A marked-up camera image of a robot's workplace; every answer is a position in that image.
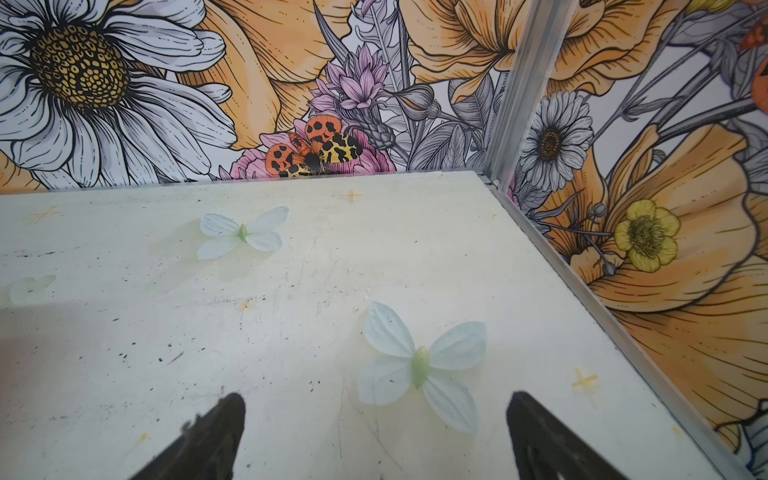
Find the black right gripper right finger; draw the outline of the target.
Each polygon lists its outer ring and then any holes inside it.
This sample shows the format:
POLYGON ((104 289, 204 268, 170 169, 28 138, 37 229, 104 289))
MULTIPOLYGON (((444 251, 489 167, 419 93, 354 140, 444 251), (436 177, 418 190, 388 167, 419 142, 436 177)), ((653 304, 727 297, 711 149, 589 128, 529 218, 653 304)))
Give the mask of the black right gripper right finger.
POLYGON ((525 391, 506 410, 518 476, 522 480, 625 480, 626 476, 525 391))

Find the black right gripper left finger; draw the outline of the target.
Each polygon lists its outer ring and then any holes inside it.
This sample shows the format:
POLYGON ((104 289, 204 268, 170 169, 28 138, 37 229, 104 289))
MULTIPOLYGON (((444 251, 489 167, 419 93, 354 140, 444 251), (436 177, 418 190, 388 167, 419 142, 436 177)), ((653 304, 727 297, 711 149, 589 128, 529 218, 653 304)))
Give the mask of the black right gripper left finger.
POLYGON ((239 393, 220 398, 207 413, 187 422, 181 435, 131 479, 232 479, 245 416, 239 393))

